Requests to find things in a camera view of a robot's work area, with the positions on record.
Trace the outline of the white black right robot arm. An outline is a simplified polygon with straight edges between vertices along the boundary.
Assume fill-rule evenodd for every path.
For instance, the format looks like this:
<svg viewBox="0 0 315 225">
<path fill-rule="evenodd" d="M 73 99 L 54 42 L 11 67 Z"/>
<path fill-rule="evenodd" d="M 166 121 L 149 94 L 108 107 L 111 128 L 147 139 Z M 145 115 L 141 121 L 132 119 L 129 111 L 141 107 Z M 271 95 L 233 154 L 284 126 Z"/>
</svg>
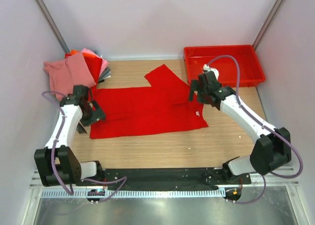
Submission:
<svg viewBox="0 0 315 225">
<path fill-rule="evenodd" d="M 241 174 L 256 172 L 266 175 L 291 161 L 290 133 L 264 121 L 240 99 L 236 91 L 222 86 L 213 71 L 207 71 L 190 83 L 189 100 L 196 98 L 232 118 L 254 143 L 249 156 L 236 157 L 223 166 L 222 179 L 229 184 Z"/>
</svg>

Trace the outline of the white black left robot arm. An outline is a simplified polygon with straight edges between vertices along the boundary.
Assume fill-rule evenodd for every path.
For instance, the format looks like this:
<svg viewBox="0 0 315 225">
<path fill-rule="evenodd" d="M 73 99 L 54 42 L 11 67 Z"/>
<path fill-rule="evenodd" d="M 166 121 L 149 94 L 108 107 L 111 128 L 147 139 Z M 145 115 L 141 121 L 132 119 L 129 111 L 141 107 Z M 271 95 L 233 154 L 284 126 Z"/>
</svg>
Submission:
<svg viewBox="0 0 315 225">
<path fill-rule="evenodd" d="M 84 85 L 75 85 L 71 94 L 62 96 L 54 131 L 46 145 L 34 153 L 43 186 L 79 185 L 86 178 L 98 186 L 104 181 L 99 161 L 79 162 L 70 148 L 76 132 L 86 133 L 85 127 L 106 119 L 91 97 L 92 91 Z"/>
</svg>

